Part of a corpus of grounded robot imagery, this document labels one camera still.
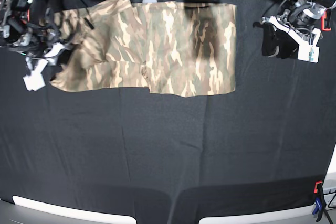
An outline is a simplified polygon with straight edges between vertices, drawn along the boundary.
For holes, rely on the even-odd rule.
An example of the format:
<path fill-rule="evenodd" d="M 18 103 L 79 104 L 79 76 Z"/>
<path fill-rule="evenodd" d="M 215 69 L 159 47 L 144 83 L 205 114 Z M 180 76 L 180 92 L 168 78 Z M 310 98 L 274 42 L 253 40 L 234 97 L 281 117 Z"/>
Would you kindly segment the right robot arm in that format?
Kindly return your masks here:
<path fill-rule="evenodd" d="M 55 13 L 48 0 L 1 0 L 1 47 L 26 57 L 60 64 L 71 49 L 77 22 Z"/>

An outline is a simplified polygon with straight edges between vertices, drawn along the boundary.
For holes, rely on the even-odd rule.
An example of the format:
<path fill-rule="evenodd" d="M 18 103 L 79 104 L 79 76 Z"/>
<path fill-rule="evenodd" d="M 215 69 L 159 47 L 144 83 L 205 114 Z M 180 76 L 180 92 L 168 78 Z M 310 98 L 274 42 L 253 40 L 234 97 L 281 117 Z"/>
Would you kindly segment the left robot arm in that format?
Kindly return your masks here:
<path fill-rule="evenodd" d="M 322 32 L 331 31 L 335 0 L 283 0 L 275 15 L 262 17 L 262 54 L 317 63 Z"/>

